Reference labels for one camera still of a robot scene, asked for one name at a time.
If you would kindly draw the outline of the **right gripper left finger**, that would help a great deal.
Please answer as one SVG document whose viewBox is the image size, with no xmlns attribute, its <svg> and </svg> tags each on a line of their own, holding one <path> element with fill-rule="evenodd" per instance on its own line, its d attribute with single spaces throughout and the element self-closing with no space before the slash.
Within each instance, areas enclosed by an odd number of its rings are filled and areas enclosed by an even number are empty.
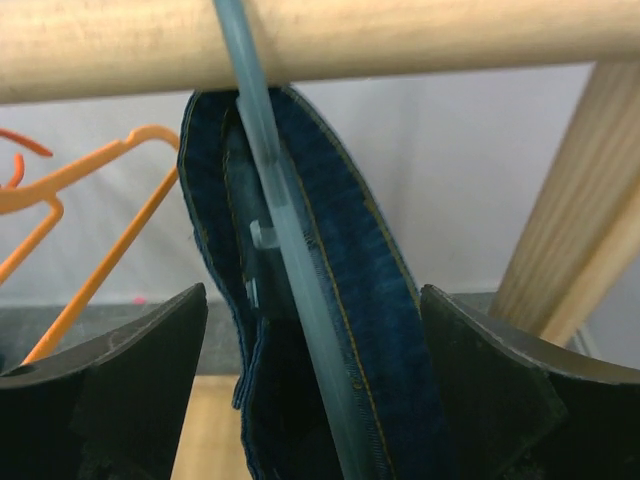
<svg viewBox="0 0 640 480">
<path fill-rule="evenodd" d="M 4 479 L 168 479 L 207 323 L 197 283 L 1 376 Z"/>
</svg>

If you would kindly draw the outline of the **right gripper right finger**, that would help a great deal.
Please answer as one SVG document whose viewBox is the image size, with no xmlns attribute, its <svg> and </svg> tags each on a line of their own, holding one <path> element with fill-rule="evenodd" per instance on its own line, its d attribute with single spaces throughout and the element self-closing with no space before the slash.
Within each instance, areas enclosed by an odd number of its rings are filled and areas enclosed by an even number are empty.
<svg viewBox="0 0 640 480">
<path fill-rule="evenodd" d="M 421 316 L 462 478 L 638 478 L 638 370 L 558 347 L 431 285 Z"/>
</svg>

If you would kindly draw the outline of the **blue denim jeans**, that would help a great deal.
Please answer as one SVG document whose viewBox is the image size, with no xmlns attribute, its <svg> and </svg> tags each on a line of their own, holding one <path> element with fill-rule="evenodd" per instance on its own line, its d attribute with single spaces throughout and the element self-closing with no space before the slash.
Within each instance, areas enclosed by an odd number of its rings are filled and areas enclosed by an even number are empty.
<svg viewBox="0 0 640 480">
<path fill-rule="evenodd" d="M 291 87 L 270 92 L 285 175 L 321 277 L 376 479 L 455 479 L 415 282 L 366 181 L 331 127 Z M 195 242 L 237 328 L 233 405 L 256 479 L 337 479 L 340 467 L 295 312 L 262 314 L 245 289 L 249 222 L 265 203 L 235 91 L 196 92 L 177 168 Z"/>
</svg>

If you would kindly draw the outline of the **orange hanger of white garment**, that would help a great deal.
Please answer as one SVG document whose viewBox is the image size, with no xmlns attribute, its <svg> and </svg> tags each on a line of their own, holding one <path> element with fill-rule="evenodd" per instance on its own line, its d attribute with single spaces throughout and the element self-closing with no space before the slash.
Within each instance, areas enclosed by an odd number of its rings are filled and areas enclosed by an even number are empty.
<svg viewBox="0 0 640 480">
<path fill-rule="evenodd" d="M 169 226 L 181 208 L 177 135 L 147 125 L 1 192 L 1 366 L 81 340 L 99 307 L 158 303 L 189 280 Z"/>
</svg>

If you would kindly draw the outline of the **blue-grey hanger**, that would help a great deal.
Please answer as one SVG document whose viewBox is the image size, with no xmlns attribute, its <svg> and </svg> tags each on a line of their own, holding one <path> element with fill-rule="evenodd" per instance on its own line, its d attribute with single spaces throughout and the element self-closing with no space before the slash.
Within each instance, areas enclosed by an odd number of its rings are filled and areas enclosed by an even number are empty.
<svg viewBox="0 0 640 480">
<path fill-rule="evenodd" d="M 272 221 L 270 229 L 258 224 L 250 228 L 254 245 L 280 250 L 342 475 L 345 479 L 371 479 L 375 464 L 366 430 L 343 363 L 330 305 L 284 174 L 284 153 L 268 85 L 243 3 L 216 1 L 214 5 L 237 81 L 237 109 Z"/>
</svg>

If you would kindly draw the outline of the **orange hanger of grey garment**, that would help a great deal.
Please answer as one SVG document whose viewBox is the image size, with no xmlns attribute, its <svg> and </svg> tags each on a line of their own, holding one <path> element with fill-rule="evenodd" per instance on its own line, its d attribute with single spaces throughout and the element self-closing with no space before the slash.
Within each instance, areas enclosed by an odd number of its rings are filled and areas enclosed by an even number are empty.
<svg viewBox="0 0 640 480">
<path fill-rule="evenodd" d="M 41 157 L 47 158 L 47 157 L 53 156 L 53 152 L 50 149 L 46 148 L 45 146 L 41 145 L 35 140 L 29 137 L 26 137 L 24 135 L 21 135 L 17 132 L 2 128 L 0 131 L 0 135 L 3 139 L 10 140 L 15 144 L 20 145 Z M 24 173 L 25 173 L 24 156 L 21 153 L 16 153 L 14 155 L 13 163 L 14 163 L 13 174 L 10 177 L 10 179 L 6 182 L 6 184 L 1 186 L 1 188 L 3 189 L 18 187 L 24 178 Z"/>
</svg>

